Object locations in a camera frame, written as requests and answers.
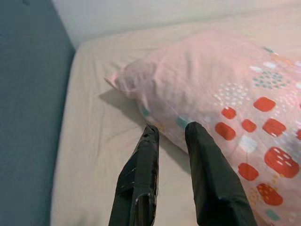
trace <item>fitted sheet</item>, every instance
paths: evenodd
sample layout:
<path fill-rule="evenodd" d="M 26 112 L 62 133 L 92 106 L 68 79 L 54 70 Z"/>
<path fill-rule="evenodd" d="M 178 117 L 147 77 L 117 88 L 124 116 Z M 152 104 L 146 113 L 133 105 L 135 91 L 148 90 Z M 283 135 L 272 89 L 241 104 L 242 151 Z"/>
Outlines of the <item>fitted sheet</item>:
<path fill-rule="evenodd" d="M 107 84 L 117 70 L 201 29 L 221 26 L 259 45 L 301 56 L 301 3 L 210 21 L 99 38 L 80 46 L 71 69 L 52 200 L 53 226 L 106 226 L 118 175 L 146 121 L 134 100 Z M 160 137 L 155 226 L 196 226 L 189 157 Z"/>

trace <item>pink pillow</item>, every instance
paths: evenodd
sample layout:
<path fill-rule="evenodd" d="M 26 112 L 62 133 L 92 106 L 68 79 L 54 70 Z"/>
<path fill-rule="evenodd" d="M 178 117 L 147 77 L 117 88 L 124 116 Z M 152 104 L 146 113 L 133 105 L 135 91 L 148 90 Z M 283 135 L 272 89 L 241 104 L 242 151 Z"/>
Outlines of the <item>pink pillow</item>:
<path fill-rule="evenodd" d="M 252 208 L 269 223 L 293 226 L 301 222 L 300 66 L 210 30 L 150 53 L 110 82 L 185 151 L 186 125 L 201 123 L 240 176 Z"/>

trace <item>gray-blue wall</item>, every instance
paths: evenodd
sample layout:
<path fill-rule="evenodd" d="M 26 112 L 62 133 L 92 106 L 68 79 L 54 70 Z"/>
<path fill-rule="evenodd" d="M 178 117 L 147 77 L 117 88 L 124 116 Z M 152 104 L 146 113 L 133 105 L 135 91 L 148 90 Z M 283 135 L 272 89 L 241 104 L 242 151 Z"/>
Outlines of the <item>gray-blue wall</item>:
<path fill-rule="evenodd" d="M 51 1 L 0 1 L 0 226 L 49 225 L 73 54 Z"/>

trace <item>white wall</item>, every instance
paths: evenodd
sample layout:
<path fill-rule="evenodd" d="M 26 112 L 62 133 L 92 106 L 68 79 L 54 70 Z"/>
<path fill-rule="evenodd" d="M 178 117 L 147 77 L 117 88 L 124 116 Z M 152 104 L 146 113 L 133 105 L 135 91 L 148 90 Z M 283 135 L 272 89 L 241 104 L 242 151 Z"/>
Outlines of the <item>white wall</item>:
<path fill-rule="evenodd" d="M 78 47 L 110 33 L 193 20 L 221 19 L 301 0 L 53 0 Z"/>

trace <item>white bed sheet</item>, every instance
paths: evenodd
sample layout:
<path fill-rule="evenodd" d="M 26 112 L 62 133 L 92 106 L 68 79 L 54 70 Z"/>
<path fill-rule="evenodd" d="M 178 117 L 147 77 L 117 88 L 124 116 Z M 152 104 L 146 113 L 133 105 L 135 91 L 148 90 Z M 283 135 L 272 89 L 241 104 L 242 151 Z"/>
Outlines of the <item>white bed sheet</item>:
<path fill-rule="evenodd" d="M 52 226 L 106 226 L 118 175 L 146 121 L 104 81 L 161 46 L 218 24 L 256 43 L 301 56 L 301 3 L 214 21 L 127 32 L 83 44 L 73 62 L 58 152 Z M 160 137 L 155 226 L 196 226 L 186 153 Z"/>

